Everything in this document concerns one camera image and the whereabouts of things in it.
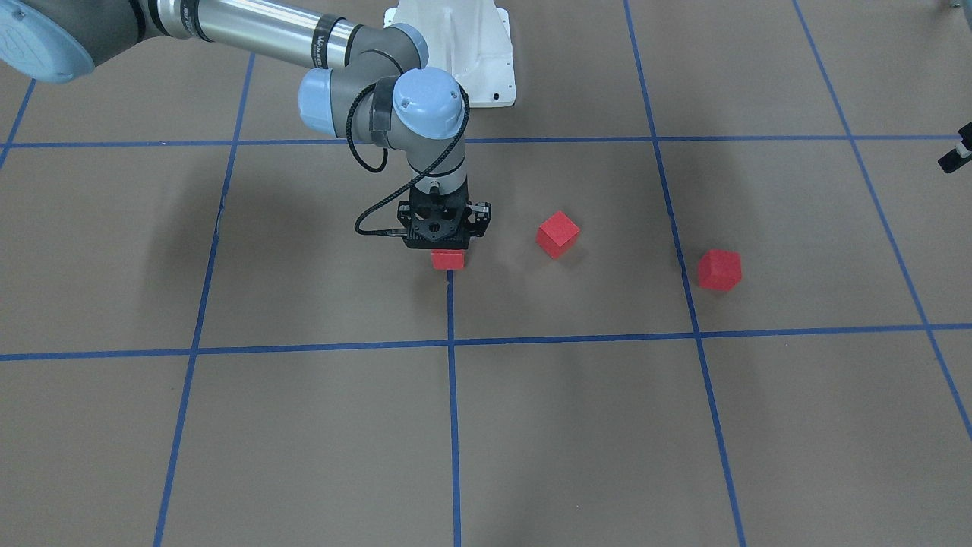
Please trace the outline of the red cube block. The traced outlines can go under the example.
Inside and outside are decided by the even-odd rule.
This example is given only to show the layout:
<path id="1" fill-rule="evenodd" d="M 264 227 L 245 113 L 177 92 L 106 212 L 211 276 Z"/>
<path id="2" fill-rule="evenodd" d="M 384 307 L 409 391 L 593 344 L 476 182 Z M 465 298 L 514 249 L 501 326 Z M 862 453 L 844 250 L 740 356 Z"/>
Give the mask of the red cube block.
<path id="1" fill-rule="evenodd" d="M 559 210 L 539 225 L 535 243 L 547 256 L 557 260 L 573 248 L 580 233 L 579 225 Z"/>
<path id="2" fill-rule="evenodd" d="M 433 249 L 431 263 L 435 270 L 464 270 L 465 249 Z"/>
<path id="3" fill-rule="evenodd" d="M 731 291 L 743 280 L 742 255 L 736 251 L 709 249 L 698 263 L 697 278 L 702 288 Z"/>

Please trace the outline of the white column pedestal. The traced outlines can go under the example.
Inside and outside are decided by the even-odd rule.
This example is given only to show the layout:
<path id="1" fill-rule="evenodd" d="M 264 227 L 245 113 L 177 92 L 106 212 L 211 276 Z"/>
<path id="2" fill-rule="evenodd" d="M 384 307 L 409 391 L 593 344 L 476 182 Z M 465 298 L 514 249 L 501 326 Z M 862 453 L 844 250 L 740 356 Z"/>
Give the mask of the white column pedestal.
<path id="1" fill-rule="evenodd" d="M 399 1 L 385 27 L 408 24 L 424 36 L 428 66 L 466 90 L 473 108 L 506 108 L 517 100 L 510 13 L 494 1 Z"/>

